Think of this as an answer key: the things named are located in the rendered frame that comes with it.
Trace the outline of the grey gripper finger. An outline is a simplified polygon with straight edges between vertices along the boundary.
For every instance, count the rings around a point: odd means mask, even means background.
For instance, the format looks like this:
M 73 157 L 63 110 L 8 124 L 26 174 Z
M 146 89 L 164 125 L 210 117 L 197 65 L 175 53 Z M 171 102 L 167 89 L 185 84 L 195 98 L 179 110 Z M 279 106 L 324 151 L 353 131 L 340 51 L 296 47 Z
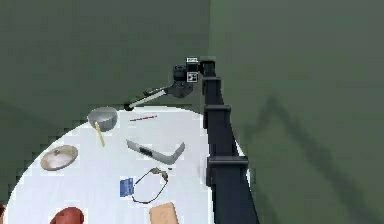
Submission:
M 132 111 L 136 106 L 142 105 L 142 104 L 147 103 L 151 100 L 154 100 L 154 99 L 159 98 L 161 96 L 167 95 L 167 93 L 168 93 L 167 87 L 161 87 L 161 88 L 153 89 L 151 91 L 144 91 L 143 97 L 135 99 L 132 102 L 126 102 L 124 104 L 124 109 L 126 111 Z

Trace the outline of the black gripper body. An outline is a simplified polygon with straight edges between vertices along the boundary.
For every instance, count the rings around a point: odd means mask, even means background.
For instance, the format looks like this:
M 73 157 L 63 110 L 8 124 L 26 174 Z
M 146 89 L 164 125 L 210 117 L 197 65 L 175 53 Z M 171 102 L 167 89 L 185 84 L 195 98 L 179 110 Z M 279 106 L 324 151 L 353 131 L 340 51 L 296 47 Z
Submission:
M 193 84 L 187 81 L 186 67 L 176 65 L 173 68 L 173 83 L 168 88 L 167 93 L 176 98 L 184 98 L 193 91 Z

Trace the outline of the white round dining table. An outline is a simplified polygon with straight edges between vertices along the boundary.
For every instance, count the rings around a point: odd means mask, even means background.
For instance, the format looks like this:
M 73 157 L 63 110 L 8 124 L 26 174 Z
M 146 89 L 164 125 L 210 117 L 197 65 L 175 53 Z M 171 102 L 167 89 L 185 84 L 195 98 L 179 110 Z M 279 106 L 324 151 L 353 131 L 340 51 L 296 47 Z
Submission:
M 130 122 L 130 119 L 157 118 Z M 122 111 L 116 126 L 98 133 L 83 124 L 55 141 L 78 149 L 77 159 L 58 171 L 38 160 L 14 187 L 4 224 L 49 224 L 57 212 L 77 207 L 84 224 L 150 224 L 152 207 L 172 202 L 179 224 L 214 224 L 212 193 L 205 184 L 208 136 L 200 114 L 173 107 Z M 185 143 L 185 151 L 166 165 L 127 147 L 130 140 L 165 155 Z M 134 194 L 120 196 L 120 181 L 132 178 Z

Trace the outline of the red apple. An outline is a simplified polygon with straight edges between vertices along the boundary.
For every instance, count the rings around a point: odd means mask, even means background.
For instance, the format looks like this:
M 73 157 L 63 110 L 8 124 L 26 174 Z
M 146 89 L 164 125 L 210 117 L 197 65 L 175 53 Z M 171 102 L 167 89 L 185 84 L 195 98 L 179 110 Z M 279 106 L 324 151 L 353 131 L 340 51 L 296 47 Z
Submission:
M 83 224 L 84 214 L 76 207 L 67 207 L 58 212 L 50 224 Z

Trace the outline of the red thin pencil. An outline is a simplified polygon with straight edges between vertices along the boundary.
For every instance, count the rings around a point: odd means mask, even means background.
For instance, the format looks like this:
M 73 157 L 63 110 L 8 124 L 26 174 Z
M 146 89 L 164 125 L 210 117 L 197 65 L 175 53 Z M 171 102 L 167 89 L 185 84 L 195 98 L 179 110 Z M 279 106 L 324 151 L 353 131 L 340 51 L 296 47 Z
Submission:
M 139 118 L 133 118 L 130 119 L 130 122 L 135 122 L 135 121 L 142 121 L 142 120 L 148 120 L 148 119 L 154 119 L 157 118 L 157 115 L 151 115 L 151 116 L 144 116 L 144 117 L 139 117 Z

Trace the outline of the grey metal bowl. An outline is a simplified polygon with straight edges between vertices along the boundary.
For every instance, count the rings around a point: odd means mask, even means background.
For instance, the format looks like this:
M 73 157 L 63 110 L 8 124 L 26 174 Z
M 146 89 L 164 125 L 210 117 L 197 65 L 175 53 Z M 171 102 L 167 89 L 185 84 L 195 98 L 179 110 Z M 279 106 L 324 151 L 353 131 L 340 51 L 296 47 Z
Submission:
M 118 113 L 113 107 L 99 107 L 90 111 L 87 119 L 93 128 L 99 127 L 101 132 L 107 132 L 115 127 Z

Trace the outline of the yellow stick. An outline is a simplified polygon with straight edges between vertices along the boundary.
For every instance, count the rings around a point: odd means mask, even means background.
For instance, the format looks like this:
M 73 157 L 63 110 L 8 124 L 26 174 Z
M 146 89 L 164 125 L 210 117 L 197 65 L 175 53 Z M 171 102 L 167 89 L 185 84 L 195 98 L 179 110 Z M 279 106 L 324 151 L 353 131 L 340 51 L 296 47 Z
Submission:
M 95 121 L 94 125 L 95 125 L 96 131 L 98 133 L 101 145 L 102 145 L 102 147 L 105 147 L 104 137 L 103 137 L 103 134 L 101 132 L 101 129 L 100 129 L 100 126 L 99 126 L 98 122 Z

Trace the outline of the blue card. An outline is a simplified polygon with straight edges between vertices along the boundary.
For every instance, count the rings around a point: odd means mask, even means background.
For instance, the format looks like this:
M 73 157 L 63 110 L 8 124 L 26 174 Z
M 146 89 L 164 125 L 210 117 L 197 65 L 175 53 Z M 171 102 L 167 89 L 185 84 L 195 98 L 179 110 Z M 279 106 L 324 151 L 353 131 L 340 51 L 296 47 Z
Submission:
M 134 181 L 132 178 L 120 181 L 120 196 L 126 197 L 134 194 Z

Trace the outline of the grey round lid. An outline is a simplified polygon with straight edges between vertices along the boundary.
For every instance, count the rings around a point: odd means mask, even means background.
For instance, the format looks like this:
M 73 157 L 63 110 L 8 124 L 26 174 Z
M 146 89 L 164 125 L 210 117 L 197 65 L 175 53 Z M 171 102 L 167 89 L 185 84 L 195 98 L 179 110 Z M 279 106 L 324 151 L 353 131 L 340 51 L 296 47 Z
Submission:
M 78 149 L 71 145 L 62 145 L 46 152 L 40 166 L 46 171 L 58 171 L 71 165 L 78 157 Z

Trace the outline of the tan rectangular board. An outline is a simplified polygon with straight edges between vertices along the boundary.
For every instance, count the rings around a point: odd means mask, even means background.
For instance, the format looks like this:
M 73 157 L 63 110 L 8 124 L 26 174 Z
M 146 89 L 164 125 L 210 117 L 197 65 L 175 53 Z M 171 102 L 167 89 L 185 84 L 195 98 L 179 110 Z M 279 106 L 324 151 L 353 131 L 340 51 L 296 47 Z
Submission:
M 179 224 L 172 202 L 155 206 L 149 211 L 151 224 Z

